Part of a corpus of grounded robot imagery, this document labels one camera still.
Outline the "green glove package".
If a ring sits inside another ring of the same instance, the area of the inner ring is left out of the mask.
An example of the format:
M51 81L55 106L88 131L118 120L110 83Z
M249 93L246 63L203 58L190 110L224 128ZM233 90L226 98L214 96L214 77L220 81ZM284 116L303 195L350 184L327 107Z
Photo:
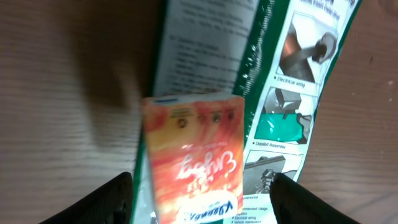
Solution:
M243 210L209 223L275 223L270 186L300 177L319 98L359 8L349 0L165 1L148 98L227 93L244 106ZM161 223L144 137L131 223Z

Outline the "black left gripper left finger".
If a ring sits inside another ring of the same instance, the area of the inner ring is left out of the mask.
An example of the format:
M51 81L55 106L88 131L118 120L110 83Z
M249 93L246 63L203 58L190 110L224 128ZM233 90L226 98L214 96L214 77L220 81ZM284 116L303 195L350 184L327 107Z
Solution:
M40 224L129 224L132 200L131 173L122 172Z

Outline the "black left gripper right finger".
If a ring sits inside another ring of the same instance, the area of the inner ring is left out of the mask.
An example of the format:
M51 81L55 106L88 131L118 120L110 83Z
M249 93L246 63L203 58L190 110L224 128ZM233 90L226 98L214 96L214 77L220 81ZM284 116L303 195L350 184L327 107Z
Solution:
M270 199L278 224L359 224L283 173L271 182Z

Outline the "orange tissue pack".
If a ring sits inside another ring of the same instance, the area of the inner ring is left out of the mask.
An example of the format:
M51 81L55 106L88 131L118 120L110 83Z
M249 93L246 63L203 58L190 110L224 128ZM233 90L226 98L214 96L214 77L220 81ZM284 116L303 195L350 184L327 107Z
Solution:
M144 137L161 223L209 223L243 210L244 98L146 98Z

